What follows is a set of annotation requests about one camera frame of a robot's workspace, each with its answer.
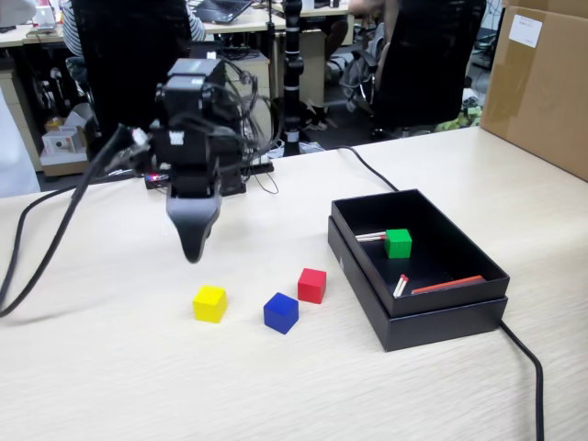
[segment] white box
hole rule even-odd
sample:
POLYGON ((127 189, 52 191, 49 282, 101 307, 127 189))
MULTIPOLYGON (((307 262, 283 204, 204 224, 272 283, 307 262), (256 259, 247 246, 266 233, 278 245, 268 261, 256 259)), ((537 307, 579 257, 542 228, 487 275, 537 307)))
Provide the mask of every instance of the white box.
POLYGON ((79 153, 84 148, 77 130, 48 131, 42 139, 47 154, 79 153))
POLYGON ((47 176, 74 175, 83 173, 90 165, 85 147, 78 153, 47 153, 43 149, 40 163, 47 176))

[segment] black chair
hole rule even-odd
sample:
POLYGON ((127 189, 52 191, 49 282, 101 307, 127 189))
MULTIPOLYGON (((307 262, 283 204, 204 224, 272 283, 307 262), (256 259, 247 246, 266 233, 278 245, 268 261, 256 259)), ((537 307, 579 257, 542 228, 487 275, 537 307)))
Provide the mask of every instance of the black chair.
MULTIPOLYGON (((458 117, 469 57, 481 26, 486 0, 399 0, 399 15, 384 61, 379 87, 362 85, 374 112, 374 136, 458 117)), ((362 58, 372 79, 378 62, 362 58)))
POLYGON ((122 123, 146 130, 155 89, 190 53, 185 0, 73 0, 96 119, 103 139, 122 123))

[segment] yellow cube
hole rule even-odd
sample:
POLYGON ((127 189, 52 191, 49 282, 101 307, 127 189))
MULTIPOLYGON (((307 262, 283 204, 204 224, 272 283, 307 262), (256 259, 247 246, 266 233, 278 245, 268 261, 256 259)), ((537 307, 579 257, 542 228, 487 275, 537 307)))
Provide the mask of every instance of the yellow cube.
POLYGON ((223 288, 202 287, 192 302, 196 320, 220 323, 227 311, 227 294, 223 288))

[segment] black box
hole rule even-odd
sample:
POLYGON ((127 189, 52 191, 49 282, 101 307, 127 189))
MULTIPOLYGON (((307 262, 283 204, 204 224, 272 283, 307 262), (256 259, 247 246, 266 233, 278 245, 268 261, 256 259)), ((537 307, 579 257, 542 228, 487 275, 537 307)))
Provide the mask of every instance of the black box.
POLYGON ((329 244, 387 351, 496 329, 510 278, 418 190, 336 200, 329 244), (356 235, 407 229, 410 259, 389 259, 383 241, 356 235), (392 297, 401 274, 404 293, 480 275, 486 282, 419 295, 392 297))

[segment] white label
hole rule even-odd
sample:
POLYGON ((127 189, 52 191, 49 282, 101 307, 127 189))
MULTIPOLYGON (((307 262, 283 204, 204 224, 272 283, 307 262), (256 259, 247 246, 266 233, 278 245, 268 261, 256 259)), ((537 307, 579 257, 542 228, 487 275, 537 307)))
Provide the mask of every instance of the white label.
POLYGON ((514 16, 513 27, 511 28, 511 34, 508 38, 512 41, 517 41, 531 48, 535 48, 542 27, 543 23, 536 21, 533 18, 514 16))

